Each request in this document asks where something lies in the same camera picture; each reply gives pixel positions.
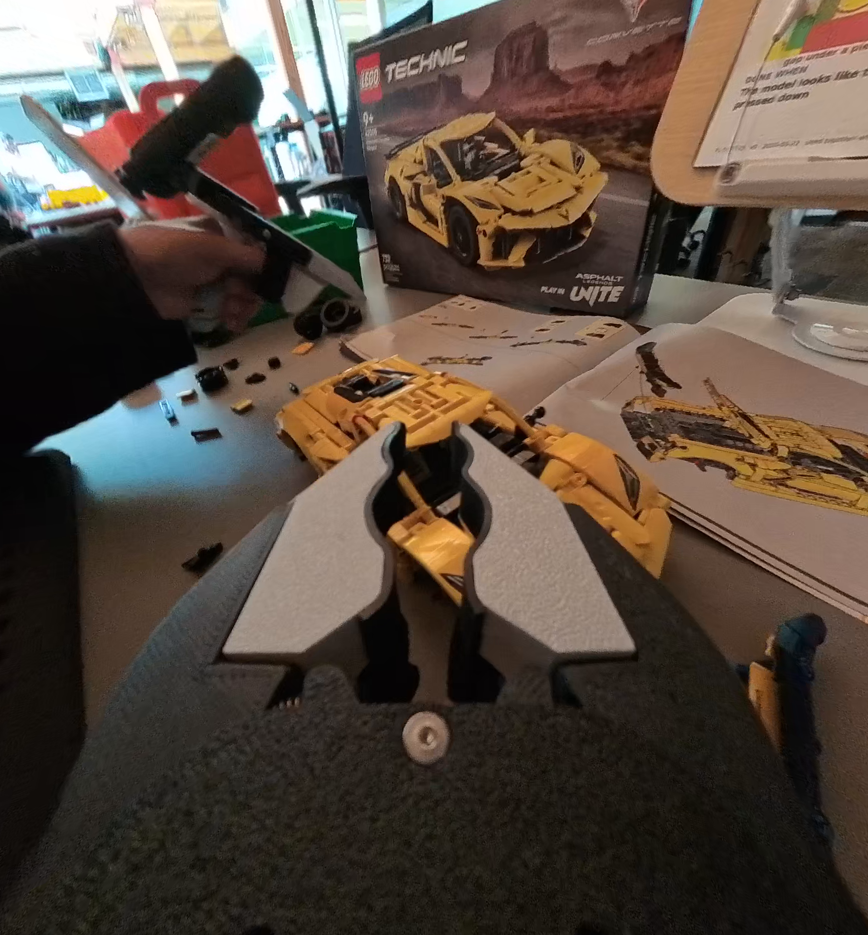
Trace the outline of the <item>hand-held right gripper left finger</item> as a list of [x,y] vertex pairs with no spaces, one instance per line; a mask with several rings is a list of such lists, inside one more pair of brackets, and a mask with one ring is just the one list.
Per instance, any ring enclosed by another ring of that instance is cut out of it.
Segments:
[[225,660],[301,673],[330,666],[370,703],[416,693],[396,593],[402,423],[382,427],[291,502],[222,646]]

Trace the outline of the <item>person's left hand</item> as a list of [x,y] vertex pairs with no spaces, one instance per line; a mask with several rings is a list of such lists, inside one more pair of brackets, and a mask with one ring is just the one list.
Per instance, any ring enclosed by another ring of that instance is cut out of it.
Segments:
[[263,304],[253,286],[264,247],[209,216],[126,224],[118,230],[129,263],[159,314],[185,321],[212,310],[243,330]]

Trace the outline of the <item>grey desk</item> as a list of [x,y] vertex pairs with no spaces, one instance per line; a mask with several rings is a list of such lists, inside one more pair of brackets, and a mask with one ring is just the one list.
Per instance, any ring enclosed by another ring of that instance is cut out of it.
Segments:
[[[231,414],[223,391],[181,407],[171,427],[157,402],[193,384],[193,369],[183,369],[44,444],[77,470],[89,732],[151,632],[193,585],[183,560],[213,542],[231,549],[311,481],[277,440],[273,416],[289,400],[290,382],[307,386],[344,361],[334,342],[298,358],[292,344],[290,326],[274,323],[204,354],[205,365],[236,356],[247,370],[281,357],[277,375],[251,391],[250,415]],[[813,686],[824,812],[835,861],[868,916],[868,625],[678,521],[662,581],[730,661],[756,658],[786,619],[825,620]]]

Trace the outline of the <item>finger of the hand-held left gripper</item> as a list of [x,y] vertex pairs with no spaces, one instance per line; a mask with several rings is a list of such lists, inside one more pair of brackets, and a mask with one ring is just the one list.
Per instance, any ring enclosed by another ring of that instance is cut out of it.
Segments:
[[151,217],[138,199],[128,193],[115,174],[101,167],[96,159],[77,142],[77,137],[67,134],[63,125],[46,111],[43,106],[27,94],[19,96],[19,103],[25,117],[40,134],[43,134],[54,147],[63,153],[80,170],[104,190],[120,210],[126,221],[150,221]]
[[360,307],[366,305],[362,287],[348,272],[261,216],[254,205],[211,176],[188,172],[186,193],[232,240],[256,246],[262,261],[252,287],[266,302],[297,314],[331,289]]

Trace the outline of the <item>pile of black yellow bricks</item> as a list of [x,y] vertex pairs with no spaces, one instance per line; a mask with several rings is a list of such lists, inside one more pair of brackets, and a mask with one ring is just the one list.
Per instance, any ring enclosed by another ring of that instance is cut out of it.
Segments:
[[[164,424],[195,447],[274,438],[281,433],[280,412],[324,375],[321,355],[330,344],[324,337],[304,342],[292,331],[257,329],[226,345],[202,349],[194,367],[154,383],[150,401]],[[227,369],[230,385],[206,395],[199,391],[194,372],[216,365]]]

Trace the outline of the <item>red plastic bin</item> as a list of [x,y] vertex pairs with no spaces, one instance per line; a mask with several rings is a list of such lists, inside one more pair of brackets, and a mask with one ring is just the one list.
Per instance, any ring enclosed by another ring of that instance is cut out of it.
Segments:
[[[113,112],[102,128],[84,134],[79,143],[102,169],[119,169],[136,143],[163,119],[165,113],[160,105],[173,103],[176,96],[185,97],[198,86],[199,81],[194,78],[147,84],[138,94],[138,111]],[[200,167],[253,204],[260,214],[270,219],[280,214],[279,197],[251,126],[237,128],[211,150]],[[153,220],[187,218],[200,213],[183,194],[172,199],[148,196],[141,205]]]

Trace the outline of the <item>toy car set box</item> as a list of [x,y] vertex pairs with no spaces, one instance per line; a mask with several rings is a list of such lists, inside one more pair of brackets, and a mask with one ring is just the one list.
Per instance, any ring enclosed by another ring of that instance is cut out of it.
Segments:
[[386,286],[626,318],[667,200],[652,144],[691,3],[495,2],[353,52]]

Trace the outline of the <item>green plastic bin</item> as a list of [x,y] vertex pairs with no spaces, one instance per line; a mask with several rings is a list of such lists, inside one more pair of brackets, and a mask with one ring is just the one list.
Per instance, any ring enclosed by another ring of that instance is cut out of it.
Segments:
[[355,215],[333,209],[317,209],[307,216],[276,216],[271,222],[286,235],[299,240],[311,252],[319,254],[342,270],[354,281],[358,291],[353,295],[333,284],[319,286],[294,272],[289,262],[279,257],[284,254],[281,244],[266,245],[263,272],[257,284],[265,287],[267,297],[249,321],[250,328],[292,319],[300,312],[317,311],[330,299],[354,299],[358,305],[365,305]]

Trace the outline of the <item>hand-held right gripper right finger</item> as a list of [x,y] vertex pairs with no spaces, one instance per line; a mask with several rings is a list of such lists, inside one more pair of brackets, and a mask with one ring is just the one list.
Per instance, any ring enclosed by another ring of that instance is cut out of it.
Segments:
[[455,703],[496,700],[527,670],[554,682],[570,665],[623,663],[637,647],[569,510],[471,427],[450,439],[463,559],[447,691]]

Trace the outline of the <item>person's left forearm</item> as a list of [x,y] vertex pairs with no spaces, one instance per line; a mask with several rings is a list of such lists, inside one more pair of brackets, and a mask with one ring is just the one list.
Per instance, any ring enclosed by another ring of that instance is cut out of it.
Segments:
[[100,223],[0,251],[0,459],[101,414],[197,354]]

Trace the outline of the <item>yellow toy brick car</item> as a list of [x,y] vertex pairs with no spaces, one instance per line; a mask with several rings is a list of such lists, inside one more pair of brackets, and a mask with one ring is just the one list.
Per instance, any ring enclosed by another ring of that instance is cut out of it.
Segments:
[[459,516],[448,447],[455,423],[474,433],[579,507],[639,564],[661,578],[672,537],[670,501],[621,455],[599,441],[523,418],[485,388],[398,356],[370,360],[310,387],[275,416],[280,440],[323,475],[393,423],[406,431],[395,518],[383,527],[405,560],[423,569],[456,605],[473,534]]

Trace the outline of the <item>building instruction booklet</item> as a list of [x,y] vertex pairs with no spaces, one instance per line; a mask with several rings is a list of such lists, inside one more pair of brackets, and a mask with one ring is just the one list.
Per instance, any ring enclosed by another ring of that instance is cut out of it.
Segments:
[[342,344],[451,371],[595,438],[677,519],[868,623],[868,366],[753,340],[735,306],[641,334],[613,319],[512,323],[455,297]]

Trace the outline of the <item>printed instruction card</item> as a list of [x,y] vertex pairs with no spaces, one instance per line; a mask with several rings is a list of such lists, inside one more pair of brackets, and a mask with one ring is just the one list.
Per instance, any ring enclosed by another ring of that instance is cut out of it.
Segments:
[[868,159],[868,1],[758,2],[696,168]]

